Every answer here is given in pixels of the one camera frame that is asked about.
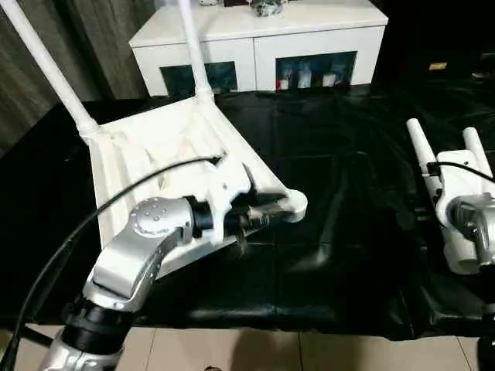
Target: beige floor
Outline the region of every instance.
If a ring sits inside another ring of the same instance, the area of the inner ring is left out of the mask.
[[[47,335],[57,327],[33,326]],[[389,342],[365,336],[252,330],[134,328],[118,371],[475,371],[476,340]],[[22,341],[16,370],[34,371],[45,349]]]

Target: white tube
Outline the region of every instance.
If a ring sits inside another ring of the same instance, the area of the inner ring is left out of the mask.
[[[466,143],[466,148],[469,149],[476,157],[476,161],[478,162],[480,171],[487,174],[488,176],[493,177],[492,169],[490,168],[488,159],[486,159],[485,150],[483,149],[483,145],[481,144],[478,131],[476,131],[475,128],[466,128],[463,131],[463,137],[464,142]],[[483,181],[483,191],[491,193],[493,196],[495,196],[495,185],[492,182],[488,182],[487,180],[485,180]]]
[[[193,21],[193,12],[189,0],[179,0],[180,15],[183,19],[184,33],[186,34],[191,68],[193,69],[194,83],[196,84],[196,96],[200,102],[213,100],[213,92],[208,83],[207,72],[204,68],[203,55],[201,54],[200,41],[196,33]]]
[[[416,157],[418,158],[421,171],[423,174],[428,174],[426,164],[436,161],[433,150],[430,147],[430,144],[426,139],[426,135],[417,119],[410,118],[407,122],[407,126],[409,135],[411,135],[412,145],[415,147]]]
[[[98,129],[96,121],[84,109],[17,1],[0,0],[0,5],[70,116],[76,121],[79,134],[83,136],[96,131]]]
[[[409,135],[411,135],[412,145],[415,148],[416,157],[418,158],[419,167],[423,174],[426,189],[430,195],[430,199],[433,201],[433,196],[436,195],[437,189],[442,189],[443,185],[440,182],[438,176],[429,176],[428,168],[426,164],[429,162],[435,162],[436,157],[433,154],[433,150],[426,139],[425,133],[419,124],[419,121],[415,118],[411,118],[407,122]]]

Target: curtain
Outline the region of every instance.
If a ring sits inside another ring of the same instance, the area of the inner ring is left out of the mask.
[[[146,97],[129,39],[154,0],[18,0],[81,100]],[[0,156],[58,101],[0,9]]]

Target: table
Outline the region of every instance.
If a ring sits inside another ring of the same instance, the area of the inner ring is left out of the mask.
[[[470,125],[491,149],[494,92],[494,82],[460,80],[218,96],[275,174],[308,196],[307,217],[252,235],[245,251],[224,248],[157,281],[138,325],[393,340],[482,335],[492,287],[448,271],[405,122],[417,117],[435,152],[461,148]],[[170,101],[90,102],[87,109],[103,124]],[[89,154],[61,105],[0,160],[0,177],[0,325],[7,326],[37,271],[94,209]],[[75,243],[30,321],[60,323],[82,288],[100,250],[97,225]]]

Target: white device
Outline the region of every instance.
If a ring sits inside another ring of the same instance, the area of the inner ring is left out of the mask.
[[[257,190],[280,192],[287,196],[286,202],[295,210],[293,221],[304,217],[306,197],[301,192],[287,189],[278,180],[215,105],[189,0],[179,0],[179,8],[196,96],[105,125],[98,125],[86,112],[17,2],[0,0],[0,5],[70,112],[80,137],[89,147],[97,206],[158,168],[191,158],[224,157],[227,154],[229,161],[249,168]],[[204,201],[211,192],[216,192],[216,186],[210,182],[211,172],[209,164],[199,163],[140,185],[99,216],[101,246],[106,246],[124,228],[130,211],[143,199],[194,196]],[[159,275],[179,269],[233,241],[234,238],[230,237],[211,244],[192,239],[167,255]]]
[[[485,196],[488,199],[484,204],[489,204],[490,198],[495,196],[495,187],[492,182],[478,175],[451,166],[440,166],[441,175],[432,175],[427,164],[437,161],[454,162],[492,177],[480,137],[475,128],[466,128],[463,131],[466,149],[440,152],[435,157],[418,120],[415,118],[408,120],[407,126],[426,188],[441,223],[445,241],[444,254],[449,268],[457,274],[478,273],[480,254],[476,253],[473,240],[466,238],[462,233],[463,227],[452,223],[451,211],[455,204],[459,204],[461,200],[459,197]]]

